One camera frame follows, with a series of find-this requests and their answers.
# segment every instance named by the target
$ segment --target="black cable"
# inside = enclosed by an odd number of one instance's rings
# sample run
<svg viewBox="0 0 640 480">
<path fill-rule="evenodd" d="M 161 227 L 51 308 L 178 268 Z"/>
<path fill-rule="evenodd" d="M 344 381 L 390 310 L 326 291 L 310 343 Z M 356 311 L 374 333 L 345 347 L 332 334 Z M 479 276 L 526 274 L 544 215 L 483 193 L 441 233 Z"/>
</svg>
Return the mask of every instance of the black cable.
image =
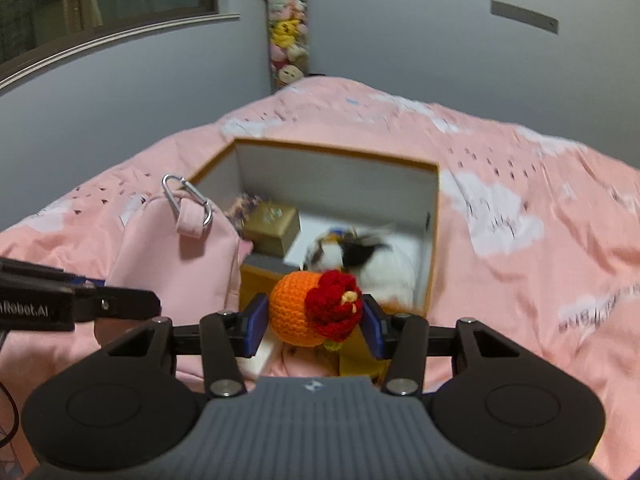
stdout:
<svg viewBox="0 0 640 480">
<path fill-rule="evenodd" d="M 2 346 L 4 346 L 4 342 L 6 340 L 6 336 L 8 333 L 9 333 L 8 330 L 4 330 L 0 332 L 0 350 L 2 349 Z M 9 433 L 7 433 L 2 440 L 0 440 L 0 449 L 2 449 L 4 446 L 9 444 L 14 439 L 14 436 L 16 435 L 16 433 L 18 433 L 18 428 L 20 428 L 20 412 L 18 410 L 18 406 L 16 405 L 14 398 L 11 396 L 11 393 L 9 393 L 9 390 L 7 389 L 6 386 L 4 386 L 4 384 L 2 384 L 1 381 L 0 381 L 0 390 L 2 390 L 6 395 L 6 398 L 9 399 L 9 402 L 11 403 L 11 408 L 12 410 L 14 410 L 14 424 L 12 425 L 11 431 L 9 431 Z"/>
</svg>

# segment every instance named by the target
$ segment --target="silver carabiner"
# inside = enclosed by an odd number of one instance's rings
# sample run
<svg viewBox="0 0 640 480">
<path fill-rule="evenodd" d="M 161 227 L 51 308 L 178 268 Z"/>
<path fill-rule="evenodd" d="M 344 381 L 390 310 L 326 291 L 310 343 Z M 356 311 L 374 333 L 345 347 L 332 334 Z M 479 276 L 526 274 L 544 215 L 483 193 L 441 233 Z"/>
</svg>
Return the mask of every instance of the silver carabiner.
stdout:
<svg viewBox="0 0 640 480">
<path fill-rule="evenodd" d="M 171 189 L 169 189 L 168 182 L 170 180 L 177 180 L 178 182 L 180 182 L 180 184 L 182 184 L 182 187 L 185 189 L 185 191 L 187 191 L 191 196 L 193 196 L 198 200 L 200 205 L 204 207 L 204 211 L 206 213 L 204 217 L 204 222 L 202 223 L 202 225 L 203 227 L 206 227 L 207 225 L 209 225 L 209 222 L 211 222 L 211 217 L 213 216 L 213 208 L 211 207 L 211 202 L 209 202 L 207 197 L 205 197 L 201 192 L 199 192 L 198 188 L 196 188 L 186 178 L 184 178 L 183 176 L 177 176 L 177 175 L 172 175 L 168 173 L 162 178 L 162 190 L 164 191 L 164 196 L 166 197 L 166 199 L 169 201 L 169 204 L 171 205 L 171 209 L 174 210 L 175 215 L 176 216 L 180 215 L 180 206 L 178 206 L 178 203 L 175 201 L 175 196 L 173 192 L 171 191 Z"/>
</svg>

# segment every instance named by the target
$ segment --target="white plush toy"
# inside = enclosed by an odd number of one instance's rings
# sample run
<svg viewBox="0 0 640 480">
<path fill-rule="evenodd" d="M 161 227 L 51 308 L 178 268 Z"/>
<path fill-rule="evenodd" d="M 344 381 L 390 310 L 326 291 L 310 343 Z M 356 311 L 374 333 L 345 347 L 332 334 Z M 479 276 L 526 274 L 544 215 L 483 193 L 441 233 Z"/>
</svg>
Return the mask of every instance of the white plush toy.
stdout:
<svg viewBox="0 0 640 480">
<path fill-rule="evenodd" d="M 306 251 L 304 268 L 313 272 L 341 269 L 356 277 L 364 294 L 379 304 L 414 308 L 415 270 L 400 249 L 383 241 L 388 231 L 329 232 Z"/>
</svg>

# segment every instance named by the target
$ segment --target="pink bedspread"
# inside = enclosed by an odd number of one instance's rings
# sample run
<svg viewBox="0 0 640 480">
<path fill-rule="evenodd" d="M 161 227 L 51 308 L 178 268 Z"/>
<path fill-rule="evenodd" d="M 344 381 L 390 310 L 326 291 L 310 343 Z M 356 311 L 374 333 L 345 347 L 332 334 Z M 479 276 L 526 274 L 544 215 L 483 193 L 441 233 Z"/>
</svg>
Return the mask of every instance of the pink bedspread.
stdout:
<svg viewBox="0 0 640 480">
<path fill-rule="evenodd" d="M 0 234 L 0 254 L 103 278 L 140 196 L 165 173 L 188 175 L 234 136 L 295 139 L 437 161 L 442 168 L 429 320 L 476 317 L 588 384 L 607 427 L 593 463 L 612 479 L 640 465 L 640 174 L 576 142 L 412 102 L 338 78 L 312 78 L 180 132 L 82 184 Z M 27 394 L 97 348 L 71 334 L 11 332 L 0 380 Z M 273 374 L 327 374 L 286 348 Z M 449 363 L 429 359 L 436 388 Z M 0 426 L 10 412 L 0 404 Z M 35 460 L 19 433 L 4 476 Z"/>
</svg>

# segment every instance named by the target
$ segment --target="pink bag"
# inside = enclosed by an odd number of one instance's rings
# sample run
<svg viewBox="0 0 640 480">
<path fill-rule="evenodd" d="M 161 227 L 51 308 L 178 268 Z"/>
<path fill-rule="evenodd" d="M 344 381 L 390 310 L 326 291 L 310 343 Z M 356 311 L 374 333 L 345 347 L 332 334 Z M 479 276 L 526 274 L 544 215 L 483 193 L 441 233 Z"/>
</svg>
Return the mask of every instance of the pink bag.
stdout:
<svg viewBox="0 0 640 480">
<path fill-rule="evenodd" d="M 171 179 L 186 190 L 171 192 Z M 162 186 L 165 192 L 147 200 L 127 223 L 106 284 L 152 290 L 174 326 L 197 324 L 223 309 L 237 312 L 240 263 L 251 247 L 239 250 L 238 233 L 222 211 L 184 178 L 167 175 Z M 101 319 L 95 338 L 104 345 L 134 325 Z M 180 372 L 192 376 L 181 380 L 199 383 L 200 357 L 179 356 Z"/>
</svg>

